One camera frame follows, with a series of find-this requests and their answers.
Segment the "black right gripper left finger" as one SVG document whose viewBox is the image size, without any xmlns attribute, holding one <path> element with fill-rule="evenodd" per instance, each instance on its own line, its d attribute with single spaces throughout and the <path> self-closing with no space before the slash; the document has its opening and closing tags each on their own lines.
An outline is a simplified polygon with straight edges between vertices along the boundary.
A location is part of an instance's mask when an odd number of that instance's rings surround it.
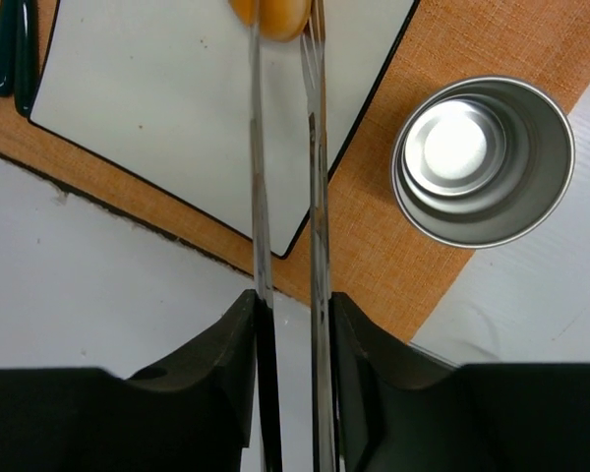
<svg viewBox="0 0 590 472">
<path fill-rule="evenodd" d="M 0 369 L 0 471 L 236 471 L 249 445 L 254 290 L 126 379 L 94 367 Z"/>
</svg>

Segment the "round orange bread roll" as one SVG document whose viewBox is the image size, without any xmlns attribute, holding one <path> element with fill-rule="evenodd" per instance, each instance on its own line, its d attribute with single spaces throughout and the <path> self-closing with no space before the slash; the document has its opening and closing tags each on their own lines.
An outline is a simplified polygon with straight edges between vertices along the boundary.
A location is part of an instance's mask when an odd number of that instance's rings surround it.
<svg viewBox="0 0 590 472">
<path fill-rule="evenodd" d="M 255 22 L 256 1 L 229 0 L 238 20 L 250 28 Z M 288 42 L 304 29 L 311 15 L 311 0 L 261 0 L 260 33 L 265 39 Z"/>
</svg>

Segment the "metal serving tongs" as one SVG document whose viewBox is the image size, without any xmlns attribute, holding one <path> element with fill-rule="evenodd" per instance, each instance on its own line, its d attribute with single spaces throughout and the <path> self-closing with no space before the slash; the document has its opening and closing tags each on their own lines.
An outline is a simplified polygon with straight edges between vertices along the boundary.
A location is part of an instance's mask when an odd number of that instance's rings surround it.
<svg viewBox="0 0 590 472">
<path fill-rule="evenodd" d="M 260 2 L 254 2 L 250 33 L 252 239 L 256 290 L 254 315 L 261 423 L 261 468 L 264 471 L 280 471 L 283 465 L 265 177 L 261 11 Z M 310 151 L 313 467 L 317 471 L 336 471 L 339 468 L 339 450 L 335 432 L 336 412 L 331 351 L 325 8 L 321 1 L 315 1 L 312 4 L 310 19 L 300 39 L 300 49 L 307 94 Z"/>
</svg>

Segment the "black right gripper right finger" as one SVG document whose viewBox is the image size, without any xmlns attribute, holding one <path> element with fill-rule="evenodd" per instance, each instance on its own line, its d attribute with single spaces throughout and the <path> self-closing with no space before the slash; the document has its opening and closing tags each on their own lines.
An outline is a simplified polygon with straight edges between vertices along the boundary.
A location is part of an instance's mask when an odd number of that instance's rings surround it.
<svg viewBox="0 0 590 472">
<path fill-rule="evenodd" d="M 451 367 L 334 293 L 332 361 L 349 471 L 590 471 L 590 363 Z"/>
</svg>

